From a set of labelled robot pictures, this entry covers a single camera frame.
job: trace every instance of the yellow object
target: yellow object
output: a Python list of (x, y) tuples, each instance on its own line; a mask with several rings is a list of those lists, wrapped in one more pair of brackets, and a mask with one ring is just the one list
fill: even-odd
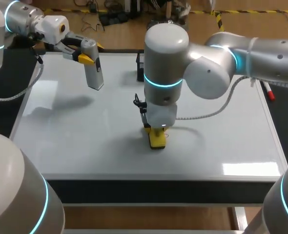
[(97, 42), (97, 47), (100, 47), (100, 48), (104, 49), (104, 47), (102, 47), (102, 45), (99, 44), (98, 42)]
[(163, 128), (148, 128), (149, 145), (151, 149), (164, 149), (166, 140)]
[(80, 54), (78, 56), (78, 62), (85, 65), (94, 65), (94, 61), (88, 55), (85, 54)]

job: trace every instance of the white robot link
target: white robot link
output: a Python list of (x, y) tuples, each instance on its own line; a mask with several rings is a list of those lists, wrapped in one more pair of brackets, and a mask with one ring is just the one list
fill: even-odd
[[(33, 35), (63, 51), (65, 58), (101, 71), (96, 65), (98, 52), (91, 50), (97, 48), (96, 43), (71, 34), (66, 18), (44, 17), (38, 8), (6, 0), (0, 0), (0, 67), (4, 34), (10, 32)], [(79, 42), (82, 53), (65, 46)], [(217, 33), (203, 46), (189, 43), (181, 27), (159, 24), (145, 37), (144, 73), (148, 123), (153, 128), (169, 127), (175, 121), (182, 79), (193, 93), (207, 99), (220, 97), (234, 74), (288, 87), (288, 40)], [(102, 84), (89, 86), (98, 89)], [(60, 234), (63, 229), (64, 212), (56, 193), (28, 157), (0, 135), (0, 234)], [(288, 170), (273, 185), (244, 233), (288, 234)]]

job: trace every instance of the table leg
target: table leg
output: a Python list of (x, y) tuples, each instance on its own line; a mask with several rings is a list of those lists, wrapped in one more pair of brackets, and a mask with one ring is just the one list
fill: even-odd
[(246, 213), (244, 207), (232, 207), (235, 228), (237, 230), (245, 230), (247, 225)]

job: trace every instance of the wooden floor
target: wooden floor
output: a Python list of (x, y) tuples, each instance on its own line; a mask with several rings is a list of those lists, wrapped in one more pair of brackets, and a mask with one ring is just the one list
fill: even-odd
[[(206, 0), (189, 1), (192, 10), (208, 10)], [(34, 0), (41, 9), (78, 9), (72, 0)], [(217, 0), (217, 10), (273, 10), (288, 9), (288, 0)], [(81, 32), (82, 18), (93, 27), (98, 23), (96, 15), (83, 13), (49, 13), (65, 15), (70, 29), (75, 33), (94, 38), (108, 49), (140, 49), (144, 47), (146, 25), (152, 16), (144, 15), (128, 23), (101, 27), (95, 32), (87, 29)], [(268, 14), (223, 14), (226, 31), (247, 37), (288, 39), (288, 15)], [(211, 15), (189, 15), (188, 34), (190, 41), (204, 43), (213, 33), (219, 31), (216, 19)], [(247, 219), (251, 221), (260, 208), (246, 208)], [(226, 207), (65, 207), (66, 228), (78, 229), (209, 229), (230, 230), (232, 222)]]

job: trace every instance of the table surface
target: table surface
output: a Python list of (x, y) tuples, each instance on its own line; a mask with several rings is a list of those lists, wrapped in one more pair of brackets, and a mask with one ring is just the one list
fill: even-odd
[[(242, 81), (217, 116), (176, 121), (166, 148), (151, 150), (133, 105), (134, 93), (144, 98), (136, 54), (100, 59), (105, 85), (95, 91), (83, 66), (46, 54), (43, 75), (25, 96), (11, 139), (46, 179), (275, 182), (287, 169), (259, 83)], [(212, 113), (227, 96), (204, 100), (184, 83), (178, 116)]]
[[(35, 65), (36, 60), (29, 50), (6, 50), (3, 67), (0, 69), (0, 98), (13, 96), (24, 89), (30, 82)], [(15, 74), (15, 77), (19, 77), (19, 79), (12, 78), (12, 74)], [(86, 87), (85, 80), (83, 79), (81, 82), (80, 85)], [(267, 105), (288, 163), (288, 89), (272, 86), (272, 90), (277, 100), (275, 102), (267, 100)], [(12, 102), (0, 103), (0, 134), (6, 137), (10, 136), (22, 104), (22, 98)], [(136, 114), (136, 120), (138, 126), (140, 126), (138, 113)], [(63, 203), (119, 204), (257, 204), (262, 203), (273, 185), (273, 182), (262, 181), (217, 182), (200, 180), (49, 180), (49, 183)]]

